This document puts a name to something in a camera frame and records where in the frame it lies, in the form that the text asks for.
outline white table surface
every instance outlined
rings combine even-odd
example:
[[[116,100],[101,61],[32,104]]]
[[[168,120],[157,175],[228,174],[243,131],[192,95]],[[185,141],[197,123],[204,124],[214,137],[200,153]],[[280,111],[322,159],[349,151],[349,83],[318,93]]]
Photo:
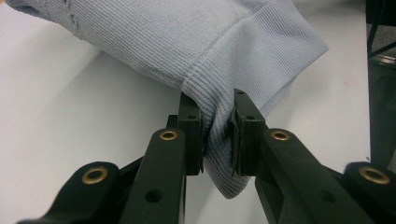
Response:
[[[267,118],[342,172],[370,160],[364,1],[294,1],[328,43]],[[0,223],[40,217],[79,167],[141,157],[179,91],[137,74],[61,26],[0,5]],[[254,181],[226,200],[188,178],[186,223],[266,223]]]

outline knit fabric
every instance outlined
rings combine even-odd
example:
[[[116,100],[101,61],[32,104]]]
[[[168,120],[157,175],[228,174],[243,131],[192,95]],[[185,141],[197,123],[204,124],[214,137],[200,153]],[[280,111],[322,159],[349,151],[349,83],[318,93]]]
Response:
[[[290,0],[7,0],[61,24],[136,71],[189,95],[205,119],[205,169],[226,198],[232,176],[233,89],[264,116],[294,78],[327,50]]]

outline brass insert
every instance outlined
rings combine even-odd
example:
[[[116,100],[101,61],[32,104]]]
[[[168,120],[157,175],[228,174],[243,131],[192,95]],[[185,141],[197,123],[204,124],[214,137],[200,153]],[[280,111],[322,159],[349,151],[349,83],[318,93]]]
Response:
[[[288,141],[290,139],[290,136],[287,133],[281,131],[271,132],[271,136],[279,141]]]
[[[162,140],[172,141],[175,138],[177,138],[177,132],[174,132],[174,131],[163,131],[160,134],[160,137],[161,137]]]
[[[373,167],[363,166],[359,169],[359,174],[361,174],[367,180],[374,182],[376,184],[387,185],[389,183],[389,177],[382,171],[377,170]]]
[[[90,175],[95,172],[100,173],[99,176],[90,177]],[[87,172],[85,172],[85,174],[82,176],[81,180],[82,180],[82,183],[84,183],[86,185],[92,185],[92,184],[97,184],[97,183],[101,182],[102,180],[104,180],[106,178],[106,176],[107,176],[107,169],[103,166],[99,166],[99,167],[91,168]]]

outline fabric fold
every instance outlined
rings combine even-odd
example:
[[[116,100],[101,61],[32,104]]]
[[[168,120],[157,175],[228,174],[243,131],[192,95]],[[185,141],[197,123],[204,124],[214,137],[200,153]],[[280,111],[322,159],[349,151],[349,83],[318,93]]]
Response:
[[[226,198],[249,180],[232,176],[233,89],[247,92],[266,116],[328,49],[290,0],[6,2],[194,99],[206,121],[205,169]]]

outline mounting hole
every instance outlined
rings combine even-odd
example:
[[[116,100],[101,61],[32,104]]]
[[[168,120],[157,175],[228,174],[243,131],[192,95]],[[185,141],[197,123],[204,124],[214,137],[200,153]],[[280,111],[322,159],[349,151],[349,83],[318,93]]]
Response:
[[[81,178],[81,181],[86,185],[97,184],[106,179],[107,173],[107,169],[103,166],[94,167],[85,172]]]
[[[160,137],[161,137],[162,140],[171,141],[171,140],[174,140],[175,138],[177,138],[177,132],[174,132],[174,131],[163,131],[160,134]]]
[[[290,139],[289,135],[287,133],[281,132],[281,131],[275,131],[271,133],[271,136],[275,138],[276,140],[279,141],[287,141]]]
[[[334,195],[327,190],[321,190],[318,196],[325,203],[335,203]]]
[[[163,198],[163,192],[158,189],[151,189],[146,193],[145,198],[148,203],[157,203]]]
[[[365,179],[376,184],[387,185],[390,182],[389,177],[386,174],[373,167],[363,166],[359,169],[359,174],[361,174]]]

